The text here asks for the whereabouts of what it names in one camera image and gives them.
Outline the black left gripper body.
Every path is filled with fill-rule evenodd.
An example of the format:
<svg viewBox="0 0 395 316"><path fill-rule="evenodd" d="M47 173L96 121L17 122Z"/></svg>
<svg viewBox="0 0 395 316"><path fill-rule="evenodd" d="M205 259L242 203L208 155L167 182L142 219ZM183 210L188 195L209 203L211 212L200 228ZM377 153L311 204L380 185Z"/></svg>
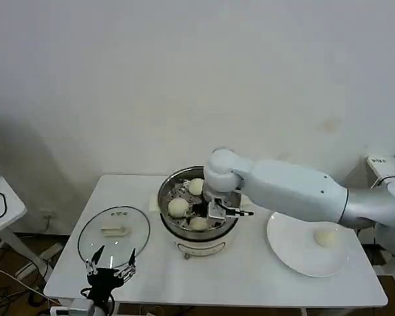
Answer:
<svg viewBox="0 0 395 316"><path fill-rule="evenodd" d="M87 274L90 291L89 300L108 300L115 288L124 284L124 279L117 269L97 268L94 272Z"/></svg>

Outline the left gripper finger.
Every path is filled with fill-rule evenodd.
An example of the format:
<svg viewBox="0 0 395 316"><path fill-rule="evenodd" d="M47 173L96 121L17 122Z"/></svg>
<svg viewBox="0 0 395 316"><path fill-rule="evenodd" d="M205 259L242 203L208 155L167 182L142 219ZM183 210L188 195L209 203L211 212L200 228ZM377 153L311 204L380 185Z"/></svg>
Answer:
<svg viewBox="0 0 395 316"><path fill-rule="evenodd" d="M102 245L93 255L91 259L86 259L85 266L88 274L97 274L97 264L101 258L105 246Z"/></svg>
<svg viewBox="0 0 395 316"><path fill-rule="evenodd" d="M133 249L128 260L128 263L123 265L116 273L115 276L123 280L130 280L136 273L136 250Z"/></svg>

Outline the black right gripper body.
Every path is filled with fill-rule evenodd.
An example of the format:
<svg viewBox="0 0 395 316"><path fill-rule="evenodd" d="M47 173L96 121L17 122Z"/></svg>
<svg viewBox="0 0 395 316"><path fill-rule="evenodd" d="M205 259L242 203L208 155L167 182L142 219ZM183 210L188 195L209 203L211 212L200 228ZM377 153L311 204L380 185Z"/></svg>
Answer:
<svg viewBox="0 0 395 316"><path fill-rule="evenodd" d="M192 205L192 213L196 217L207 218L208 217L208 203L201 202Z"/></svg>

